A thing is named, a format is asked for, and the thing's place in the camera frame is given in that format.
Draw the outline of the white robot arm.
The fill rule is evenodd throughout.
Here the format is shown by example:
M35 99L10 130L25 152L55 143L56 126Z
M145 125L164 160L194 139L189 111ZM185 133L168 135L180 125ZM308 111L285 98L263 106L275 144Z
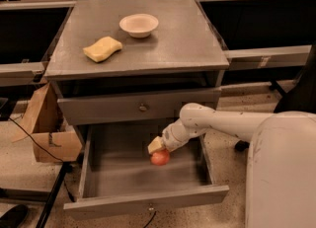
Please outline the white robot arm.
M175 151L211 128L250 144L245 228L316 228L316 114L224 112L190 103L148 152Z

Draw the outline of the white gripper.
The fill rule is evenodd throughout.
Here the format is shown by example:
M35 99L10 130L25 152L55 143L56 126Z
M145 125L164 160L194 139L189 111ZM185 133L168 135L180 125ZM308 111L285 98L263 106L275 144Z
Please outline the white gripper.
M162 133L162 138L156 136L147 146L148 153L164 150L173 152L186 145L192 138L198 137L199 131L195 128L185 126L180 119L169 124Z

